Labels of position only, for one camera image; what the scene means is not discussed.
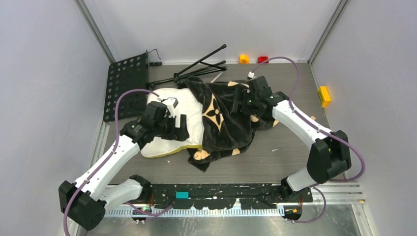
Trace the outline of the black floral pillowcase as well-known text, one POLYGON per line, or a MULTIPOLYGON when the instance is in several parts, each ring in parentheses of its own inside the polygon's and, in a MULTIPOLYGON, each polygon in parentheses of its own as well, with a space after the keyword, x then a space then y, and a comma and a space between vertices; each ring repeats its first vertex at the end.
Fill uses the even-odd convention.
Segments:
POLYGON ((248 87, 243 80, 205 83, 190 76, 183 86, 202 104, 202 144, 188 148, 188 162, 202 172, 213 161, 246 152, 256 131, 269 130, 279 123, 272 118, 232 113, 235 90, 248 87))

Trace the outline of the white pillow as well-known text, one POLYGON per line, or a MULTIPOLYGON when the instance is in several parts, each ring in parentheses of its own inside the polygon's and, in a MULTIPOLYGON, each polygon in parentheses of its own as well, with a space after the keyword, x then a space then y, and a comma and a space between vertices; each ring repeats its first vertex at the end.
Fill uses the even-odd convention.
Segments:
POLYGON ((200 148, 203 142, 202 104, 197 101, 188 88, 159 88, 154 91, 162 99, 175 98, 178 101, 174 108, 178 129, 185 126, 189 137, 184 141, 166 140, 155 137, 152 142, 141 149, 141 155, 145 158, 159 158, 175 154, 187 148, 200 148))

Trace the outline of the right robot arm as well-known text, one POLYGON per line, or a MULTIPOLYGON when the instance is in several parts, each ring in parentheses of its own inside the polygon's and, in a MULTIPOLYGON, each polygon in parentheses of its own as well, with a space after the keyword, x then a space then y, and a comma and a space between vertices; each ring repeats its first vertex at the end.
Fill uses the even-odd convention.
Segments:
POLYGON ((298 109, 284 93, 272 92, 264 76, 238 86, 234 91, 232 113, 240 112, 279 121, 310 149, 306 166, 283 178, 278 187, 280 197, 293 202, 300 191, 325 183, 350 169, 352 162, 347 135, 319 125, 298 109))

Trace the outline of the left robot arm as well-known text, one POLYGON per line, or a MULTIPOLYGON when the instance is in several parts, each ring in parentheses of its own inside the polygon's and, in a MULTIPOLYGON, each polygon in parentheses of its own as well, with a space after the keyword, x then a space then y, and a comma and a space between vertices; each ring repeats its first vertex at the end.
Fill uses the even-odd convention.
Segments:
POLYGON ((175 115, 177 99, 152 101, 138 120, 126 123, 105 154, 73 183, 59 186, 61 211, 87 231, 94 229, 106 212, 136 200, 146 203, 151 196, 150 182, 139 175, 129 177, 113 188, 109 182, 121 168, 155 137, 184 141, 189 138, 186 115, 175 115))

